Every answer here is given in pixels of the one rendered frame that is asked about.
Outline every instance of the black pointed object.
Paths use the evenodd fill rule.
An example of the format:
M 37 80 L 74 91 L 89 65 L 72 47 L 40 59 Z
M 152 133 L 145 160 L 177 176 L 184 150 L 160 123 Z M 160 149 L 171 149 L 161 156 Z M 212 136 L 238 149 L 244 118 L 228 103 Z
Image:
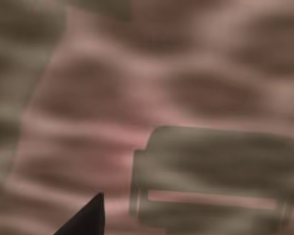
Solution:
M 104 196 L 98 193 L 54 235 L 103 235 L 104 225 Z

